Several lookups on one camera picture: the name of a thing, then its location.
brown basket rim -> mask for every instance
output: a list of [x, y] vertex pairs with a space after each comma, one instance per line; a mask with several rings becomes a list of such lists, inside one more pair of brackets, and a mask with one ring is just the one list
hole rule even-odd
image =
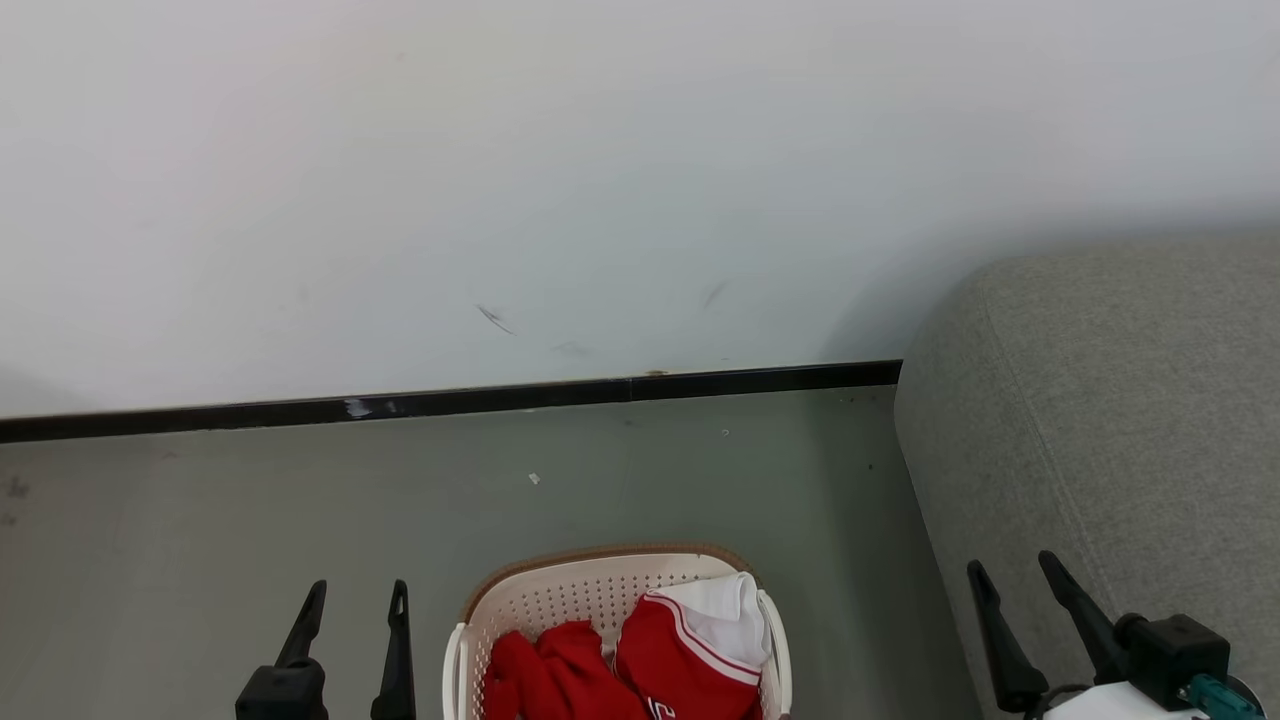
[[527, 573], [530, 570], [539, 570], [541, 568], [550, 568], [553, 565], [567, 565], [570, 562], [581, 562], [582, 560], [599, 560], [602, 557], [626, 557], [630, 555], [709, 555], [717, 560], [723, 560], [735, 570], [742, 573], [751, 573], [751, 566], [742, 560], [737, 553], [723, 548], [718, 544], [710, 543], [621, 543], [621, 544], [602, 544], [595, 547], [588, 547], [581, 550], [571, 550], [567, 552], [556, 552], [550, 555], [541, 555], [538, 557], [530, 557], [529, 560], [521, 560], [518, 562], [512, 562], [506, 565], [492, 575], [485, 578], [476, 589], [471, 591], [471, 597], [467, 598], [466, 605], [462, 607], [462, 623], [466, 625], [471, 624], [471, 616], [475, 614], [476, 606], [480, 605], [480, 598], [483, 598], [489, 591], [494, 588], [498, 583], [506, 580], [512, 575], [518, 575], [520, 573]]

white plastic basket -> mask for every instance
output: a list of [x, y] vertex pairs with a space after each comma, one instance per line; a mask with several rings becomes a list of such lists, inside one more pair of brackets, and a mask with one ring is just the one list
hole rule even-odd
[[[622, 621], [645, 591], [750, 568], [713, 546], [620, 546], [588, 550], [506, 568], [472, 594], [444, 650], [440, 696], [444, 720], [484, 720], [481, 696], [489, 650], [503, 634], [520, 630], [536, 639], [543, 630], [572, 620], [591, 620], [607, 646], [616, 644]], [[773, 633], [773, 657], [760, 676], [764, 720], [791, 712], [791, 657], [778, 609], [758, 592]]]

gray sofa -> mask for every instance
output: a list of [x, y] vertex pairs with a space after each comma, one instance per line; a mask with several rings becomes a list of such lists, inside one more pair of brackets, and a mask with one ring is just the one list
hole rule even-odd
[[1185, 612], [1280, 708], [1280, 236], [992, 265], [906, 355], [897, 433], [983, 711], [965, 564], [1051, 684], [1092, 666], [1036, 561], [1112, 618]]

clothing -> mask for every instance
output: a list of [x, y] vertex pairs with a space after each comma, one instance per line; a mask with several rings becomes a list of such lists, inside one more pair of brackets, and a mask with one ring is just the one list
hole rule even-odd
[[740, 573], [641, 596], [616, 666], [654, 720], [750, 720], [769, 652], [755, 579]]
[[609, 671], [588, 620], [544, 632], [536, 647], [507, 633], [489, 657], [485, 720], [649, 720], [640, 698]]

floor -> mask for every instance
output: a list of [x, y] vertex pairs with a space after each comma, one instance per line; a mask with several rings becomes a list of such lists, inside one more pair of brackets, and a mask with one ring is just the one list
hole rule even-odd
[[[311, 583], [330, 716], [366, 717], [396, 578], [420, 717], [516, 560], [617, 542], [745, 556], [796, 717], [978, 717], [892, 387], [0, 446], [0, 716], [230, 716]], [[536, 475], [538, 482], [531, 477]]]

